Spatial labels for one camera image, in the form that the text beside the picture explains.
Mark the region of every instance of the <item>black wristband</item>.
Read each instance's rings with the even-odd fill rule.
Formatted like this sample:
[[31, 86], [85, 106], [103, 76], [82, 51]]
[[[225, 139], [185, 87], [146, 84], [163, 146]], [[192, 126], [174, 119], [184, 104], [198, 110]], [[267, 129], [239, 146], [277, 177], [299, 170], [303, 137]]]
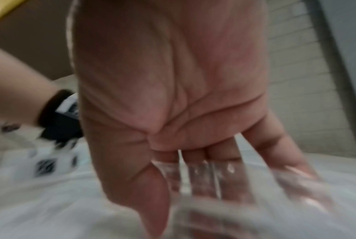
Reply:
[[56, 110], [69, 96], [74, 94], [69, 90], [60, 90], [55, 94], [45, 105], [44, 109], [40, 113], [38, 124], [43, 128], [47, 128], [53, 123], [56, 115]]

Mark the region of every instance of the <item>qr code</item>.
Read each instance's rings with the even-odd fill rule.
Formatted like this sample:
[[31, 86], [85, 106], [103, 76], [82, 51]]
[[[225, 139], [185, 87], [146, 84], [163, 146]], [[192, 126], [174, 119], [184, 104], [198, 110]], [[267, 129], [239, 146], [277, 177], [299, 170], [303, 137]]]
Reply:
[[52, 174], [56, 170], [57, 159], [44, 159], [36, 165], [36, 177]]

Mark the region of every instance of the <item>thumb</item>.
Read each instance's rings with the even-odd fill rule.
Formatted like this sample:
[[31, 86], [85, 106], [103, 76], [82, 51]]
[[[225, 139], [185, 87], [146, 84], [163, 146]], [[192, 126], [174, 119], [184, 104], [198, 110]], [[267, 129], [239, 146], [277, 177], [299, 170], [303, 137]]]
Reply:
[[146, 135], [118, 122], [109, 127], [98, 122], [98, 114], [90, 115], [95, 119], [82, 114], [82, 126], [104, 193], [111, 202], [136, 210], [148, 233], [160, 236], [168, 220], [170, 194], [151, 163]]

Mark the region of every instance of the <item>clear plastic bag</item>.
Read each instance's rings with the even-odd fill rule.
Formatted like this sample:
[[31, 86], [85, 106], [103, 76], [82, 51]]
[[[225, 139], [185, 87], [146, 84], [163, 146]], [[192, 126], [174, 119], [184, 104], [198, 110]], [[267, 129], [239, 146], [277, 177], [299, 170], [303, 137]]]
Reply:
[[[356, 239], [356, 177], [238, 162], [156, 163], [171, 190], [163, 239]], [[146, 238], [135, 212], [110, 204], [92, 169], [0, 189], [0, 239]]]

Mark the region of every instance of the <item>yellow edge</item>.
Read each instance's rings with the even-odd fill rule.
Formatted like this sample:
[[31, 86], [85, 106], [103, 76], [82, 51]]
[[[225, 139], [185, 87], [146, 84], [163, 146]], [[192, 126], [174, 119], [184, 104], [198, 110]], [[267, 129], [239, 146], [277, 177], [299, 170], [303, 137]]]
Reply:
[[7, 2], [4, 6], [0, 7], [0, 18], [7, 13], [9, 13], [11, 10], [13, 10], [15, 7], [19, 6], [21, 3], [25, 2], [26, 0], [12, 0], [10, 2]]

